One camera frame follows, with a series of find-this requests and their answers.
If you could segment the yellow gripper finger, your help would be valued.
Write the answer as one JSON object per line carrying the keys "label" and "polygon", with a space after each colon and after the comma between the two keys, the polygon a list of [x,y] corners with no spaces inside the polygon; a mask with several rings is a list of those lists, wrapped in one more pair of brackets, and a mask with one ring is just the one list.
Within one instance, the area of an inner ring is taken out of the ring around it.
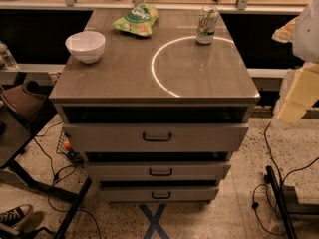
{"label": "yellow gripper finger", "polygon": [[284,26],[277,29],[273,35],[272,39],[274,41],[280,42],[280,43],[292,43],[294,40],[294,31],[295,31],[295,24],[296,24],[297,18],[293,18],[288,23],[286,23]]}
{"label": "yellow gripper finger", "polygon": [[297,70],[289,69],[284,76],[273,112],[275,127],[297,124],[319,101],[319,65],[305,63]]}

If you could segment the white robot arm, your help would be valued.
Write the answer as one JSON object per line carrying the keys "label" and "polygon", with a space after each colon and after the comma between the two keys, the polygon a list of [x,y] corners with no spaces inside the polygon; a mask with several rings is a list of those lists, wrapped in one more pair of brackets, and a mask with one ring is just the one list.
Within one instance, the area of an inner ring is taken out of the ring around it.
{"label": "white robot arm", "polygon": [[294,19],[277,29],[272,39],[292,44],[293,55],[304,64],[284,76],[272,125],[289,128],[319,101],[319,0],[312,0]]}

